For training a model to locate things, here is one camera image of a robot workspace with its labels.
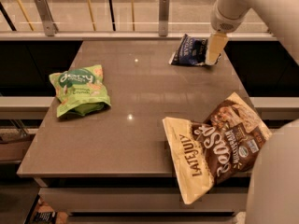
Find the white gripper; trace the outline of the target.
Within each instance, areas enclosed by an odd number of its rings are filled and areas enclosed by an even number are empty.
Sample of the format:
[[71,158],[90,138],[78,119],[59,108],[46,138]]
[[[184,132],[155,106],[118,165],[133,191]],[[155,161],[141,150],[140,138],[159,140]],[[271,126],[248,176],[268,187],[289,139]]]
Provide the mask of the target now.
[[217,31],[207,41],[205,64],[215,64],[224,50],[227,33],[234,32],[245,19],[249,7],[242,0],[216,0],[211,12],[211,26]]

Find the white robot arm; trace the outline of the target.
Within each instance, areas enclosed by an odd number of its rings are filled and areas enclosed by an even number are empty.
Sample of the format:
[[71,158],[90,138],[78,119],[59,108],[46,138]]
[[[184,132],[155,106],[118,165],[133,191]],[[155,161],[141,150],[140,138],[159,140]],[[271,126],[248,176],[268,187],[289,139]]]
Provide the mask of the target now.
[[[241,59],[239,72],[249,94],[279,97],[286,105],[298,95],[299,0],[216,0],[211,25],[231,33],[254,10],[285,51],[272,55],[260,45]],[[252,169],[245,224],[299,224],[299,119],[275,130]]]

